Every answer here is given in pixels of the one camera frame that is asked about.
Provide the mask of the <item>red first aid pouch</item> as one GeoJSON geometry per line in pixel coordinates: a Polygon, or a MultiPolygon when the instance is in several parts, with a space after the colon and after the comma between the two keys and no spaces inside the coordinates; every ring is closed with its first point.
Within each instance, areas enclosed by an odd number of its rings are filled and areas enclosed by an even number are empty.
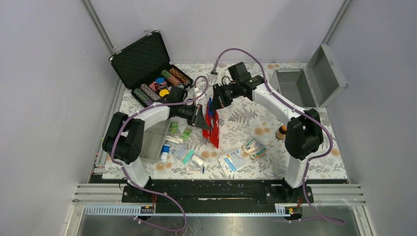
{"type": "Polygon", "coordinates": [[[203,137],[214,145],[216,148],[219,148],[219,115],[217,110],[211,111],[211,100],[207,102],[205,121],[207,122],[209,129],[202,130],[203,137]]]}

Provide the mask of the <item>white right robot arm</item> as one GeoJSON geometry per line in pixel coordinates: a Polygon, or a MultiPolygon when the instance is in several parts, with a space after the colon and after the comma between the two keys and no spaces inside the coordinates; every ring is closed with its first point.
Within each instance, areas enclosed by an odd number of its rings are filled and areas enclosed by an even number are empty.
{"type": "Polygon", "coordinates": [[[323,143],[320,116],[314,109],[302,110],[274,90],[262,76],[252,76],[243,62],[228,68],[231,81],[213,85],[211,110],[231,105],[233,99],[246,97],[270,111],[286,126],[285,148],[290,155],[282,189],[284,200],[293,203],[301,197],[307,159],[323,143]]]}

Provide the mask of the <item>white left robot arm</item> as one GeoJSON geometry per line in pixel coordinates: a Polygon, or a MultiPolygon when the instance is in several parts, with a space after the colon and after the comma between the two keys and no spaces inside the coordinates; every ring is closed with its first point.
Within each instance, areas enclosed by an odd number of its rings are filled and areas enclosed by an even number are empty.
{"type": "Polygon", "coordinates": [[[131,116],[117,112],[111,119],[102,149],[110,155],[113,163],[121,166],[128,183],[135,186],[133,194],[140,202],[150,200],[153,191],[147,185],[149,174],[140,160],[144,132],[172,117],[183,118],[193,127],[209,129],[201,105],[184,102],[186,92],[184,88],[172,87],[160,102],[154,102],[131,116]]]}

